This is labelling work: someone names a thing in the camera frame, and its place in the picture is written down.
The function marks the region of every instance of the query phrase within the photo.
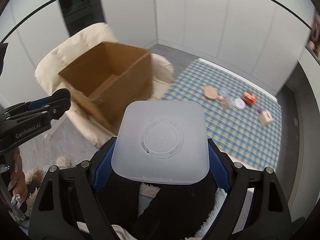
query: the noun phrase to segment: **white plastic container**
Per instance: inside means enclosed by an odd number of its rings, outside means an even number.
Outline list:
[[[209,171],[202,107],[191,101],[137,101],[125,113],[111,165],[127,179],[193,184]]]

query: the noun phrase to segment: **table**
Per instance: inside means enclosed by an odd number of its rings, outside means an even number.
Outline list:
[[[232,98],[241,98],[249,90],[257,101],[245,110],[224,110],[220,103],[203,96],[203,87],[219,90],[225,87]],[[177,78],[162,100],[189,100],[198,102],[204,109],[208,138],[212,138],[222,152],[228,153],[249,166],[274,170],[279,158],[281,143],[281,107],[275,98],[244,78],[202,59],[195,60]],[[256,108],[270,111],[274,121],[262,127]]]

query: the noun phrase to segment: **screw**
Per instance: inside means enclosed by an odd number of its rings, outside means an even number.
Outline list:
[[[83,168],[86,168],[86,167],[88,167],[90,165],[90,162],[89,161],[83,161],[83,162],[81,162],[81,167],[83,167]]]
[[[266,167],[266,172],[271,174],[273,173],[273,169],[270,167]]]
[[[50,168],[49,168],[49,171],[50,172],[54,172],[57,170],[57,166],[56,165],[52,165]]]
[[[242,164],[241,163],[239,163],[239,162],[235,162],[234,164],[233,164],[236,168],[242,168]]]

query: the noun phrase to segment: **cardboard box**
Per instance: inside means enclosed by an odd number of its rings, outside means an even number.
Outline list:
[[[150,51],[120,43],[98,44],[59,75],[72,100],[116,134],[126,107],[153,90]]]

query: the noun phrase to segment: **gray floor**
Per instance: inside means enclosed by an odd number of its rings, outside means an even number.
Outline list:
[[[179,76],[192,61],[197,59],[194,55],[159,44],[150,50],[166,57],[173,64],[175,77]],[[298,114],[294,94],[289,88],[284,86],[277,95],[277,99],[282,108],[283,132],[276,174],[288,200],[299,153],[299,131],[294,122],[294,118],[297,119]],[[60,125],[50,141],[44,139],[43,135],[39,135],[20,147],[24,171],[34,167],[43,168],[53,165],[60,155],[66,155],[71,158],[73,164],[78,164],[82,160],[90,159],[96,151],[97,149],[86,141],[68,119]]]

